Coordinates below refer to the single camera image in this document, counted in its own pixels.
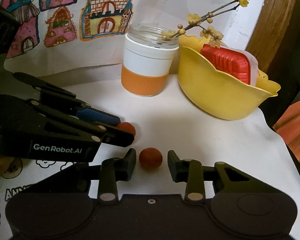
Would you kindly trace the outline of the small red tomato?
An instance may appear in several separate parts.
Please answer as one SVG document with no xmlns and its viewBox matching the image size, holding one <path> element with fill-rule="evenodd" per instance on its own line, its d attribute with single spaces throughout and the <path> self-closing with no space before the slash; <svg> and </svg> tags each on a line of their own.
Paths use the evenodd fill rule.
<svg viewBox="0 0 300 240">
<path fill-rule="evenodd" d="M 163 156 L 156 148 L 149 147 L 140 152 L 139 162 L 143 169 L 154 170 L 162 165 Z"/>
<path fill-rule="evenodd" d="M 133 136 L 136 135 L 135 127 L 129 122 L 121 122 L 116 127 L 118 129 L 122 130 L 122 131 L 126 131 L 128 133 L 131 133 Z"/>
</svg>

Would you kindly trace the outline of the white printed table cloth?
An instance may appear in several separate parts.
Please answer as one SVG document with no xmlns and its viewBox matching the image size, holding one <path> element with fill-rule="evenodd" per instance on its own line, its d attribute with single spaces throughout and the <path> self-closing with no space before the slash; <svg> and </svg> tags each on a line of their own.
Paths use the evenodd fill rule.
<svg viewBox="0 0 300 240">
<path fill-rule="evenodd" d="M 158 149 L 164 163 L 147 172 L 137 161 L 129 182 L 119 182 L 124 193 L 184 194 L 185 184 L 174 183 L 166 164 L 167 152 L 174 150 L 180 159 L 195 159 L 204 166 L 224 161 L 237 169 L 285 192 L 298 207 L 298 216 L 290 232 L 300 239 L 300 176 L 284 140 L 266 124 L 257 108 L 248 117 L 226 121 L 196 107 L 179 87 L 176 75 L 169 75 L 165 89 L 153 97 L 134 95 L 121 80 L 103 80 L 64 86 L 92 107 L 117 115 L 136 129 L 132 148 L 137 154 L 148 147 Z M 6 200 L 12 193 L 58 171 L 65 162 L 23 161 L 23 170 L 14 179 L 0 177 L 0 239 L 9 239 L 11 230 L 4 215 Z"/>
</svg>

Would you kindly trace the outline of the houses drawing paper sheet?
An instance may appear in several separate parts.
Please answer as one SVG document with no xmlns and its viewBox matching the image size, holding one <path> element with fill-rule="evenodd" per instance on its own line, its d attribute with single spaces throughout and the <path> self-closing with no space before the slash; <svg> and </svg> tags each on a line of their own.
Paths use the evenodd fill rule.
<svg viewBox="0 0 300 240">
<path fill-rule="evenodd" d="M 46 76 L 79 67 L 122 62 L 125 34 L 133 23 L 176 30 L 190 15 L 202 16 L 228 4 L 230 12 L 213 18 L 224 43 L 244 49 L 264 0 L 247 7 L 232 0 L 0 0 L 19 22 L 4 68 Z"/>
</svg>

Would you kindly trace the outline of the girl orange dress painting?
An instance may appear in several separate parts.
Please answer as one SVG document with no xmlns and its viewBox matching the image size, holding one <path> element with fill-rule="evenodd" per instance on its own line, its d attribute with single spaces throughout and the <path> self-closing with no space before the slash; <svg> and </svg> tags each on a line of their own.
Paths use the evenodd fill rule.
<svg viewBox="0 0 300 240">
<path fill-rule="evenodd" d="M 288 107 L 274 125 L 274 129 L 300 163 L 300 100 Z"/>
</svg>

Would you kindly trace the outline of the white orange glass jar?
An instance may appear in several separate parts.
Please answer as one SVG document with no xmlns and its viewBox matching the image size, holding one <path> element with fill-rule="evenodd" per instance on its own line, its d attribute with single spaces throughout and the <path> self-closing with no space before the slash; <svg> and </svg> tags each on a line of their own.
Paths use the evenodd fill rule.
<svg viewBox="0 0 300 240">
<path fill-rule="evenodd" d="M 121 83 L 127 91 L 138 96 L 155 96 L 163 90 L 179 49 L 174 34 L 153 24 L 129 26 L 121 68 Z"/>
</svg>

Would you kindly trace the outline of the yellow plastic bowl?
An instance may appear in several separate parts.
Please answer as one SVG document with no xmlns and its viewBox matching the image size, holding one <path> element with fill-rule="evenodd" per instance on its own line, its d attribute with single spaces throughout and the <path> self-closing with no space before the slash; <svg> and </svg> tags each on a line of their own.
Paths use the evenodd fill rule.
<svg viewBox="0 0 300 240">
<path fill-rule="evenodd" d="M 206 38 L 195 36 L 184 35 L 179 39 L 179 85 L 199 108 L 221 119 L 239 120 L 267 98 L 278 96 L 281 86 L 259 69 L 254 86 L 217 70 L 200 53 L 206 43 Z"/>
</svg>

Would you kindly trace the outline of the red ridged plastic tray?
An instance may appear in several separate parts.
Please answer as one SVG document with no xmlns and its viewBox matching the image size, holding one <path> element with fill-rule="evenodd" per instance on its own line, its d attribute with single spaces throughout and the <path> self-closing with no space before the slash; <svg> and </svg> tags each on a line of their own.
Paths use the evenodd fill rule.
<svg viewBox="0 0 300 240">
<path fill-rule="evenodd" d="M 217 48 L 204 44 L 200 53 L 217 70 L 228 73 L 247 85 L 256 86 L 259 76 L 258 61 L 249 52 L 226 47 Z"/>
</svg>

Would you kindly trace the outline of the yellow flower twig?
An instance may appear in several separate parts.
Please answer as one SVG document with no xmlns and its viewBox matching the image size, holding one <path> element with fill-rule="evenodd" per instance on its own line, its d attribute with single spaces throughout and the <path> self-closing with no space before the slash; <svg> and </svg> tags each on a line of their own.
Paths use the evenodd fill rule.
<svg viewBox="0 0 300 240">
<path fill-rule="evenodd" d="M 180 36 L 185 35 L 186 32 L 192 28 L 200 28 L 200 37 L 208 39 L 208 45 L 211 47 L 220 48 L 223 44 L 222 40 L 224 35 L 212 26 L 208 26 L 207 28 L 203 27 L 202 23 L 207 22 L 208 24 L 211 24 L 215 17 L 227 12 L 235 11 L 238 7 L 245 8 L 248 6 L 248 4 L 249 0 L 232 0 L 231 2 L 222 5 L 213 11 L 207 12 L 203 16 L 199 16 L 198 14 L 188 14 L 187 26 L 184 27 L 182 24 L 178 24 L 178 30 L 176 31 L 162 31 L 159 36 L 159 41 L 172 41 Z"/>
</svg>

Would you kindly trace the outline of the brown wooden frame post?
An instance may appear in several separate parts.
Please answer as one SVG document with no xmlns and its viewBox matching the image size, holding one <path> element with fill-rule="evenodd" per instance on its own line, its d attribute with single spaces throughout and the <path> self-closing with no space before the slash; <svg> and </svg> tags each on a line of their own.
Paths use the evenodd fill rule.
<svg viewBox="0 0 300 240">
<path fill-rule="evenodd" d="M 267 72 L 284 38 L 296 0 L 264 0 L 246 50 L 256 57 L 258 67 Z"/>
</svg>

